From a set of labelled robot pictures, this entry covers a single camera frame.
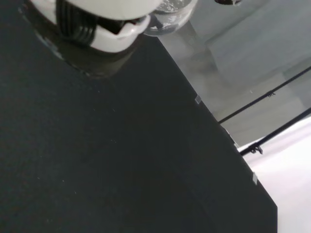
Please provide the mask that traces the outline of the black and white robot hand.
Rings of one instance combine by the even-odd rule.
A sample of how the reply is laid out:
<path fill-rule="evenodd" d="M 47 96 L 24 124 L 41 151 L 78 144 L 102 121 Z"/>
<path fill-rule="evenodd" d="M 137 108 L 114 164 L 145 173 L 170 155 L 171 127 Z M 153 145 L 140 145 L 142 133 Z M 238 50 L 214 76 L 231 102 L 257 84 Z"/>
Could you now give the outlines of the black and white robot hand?
<path fill-rule="evenodd" d="M 160 0 L 32 0 L 59 36 L 107 53 L 128 49 L 144 33 Z"/>

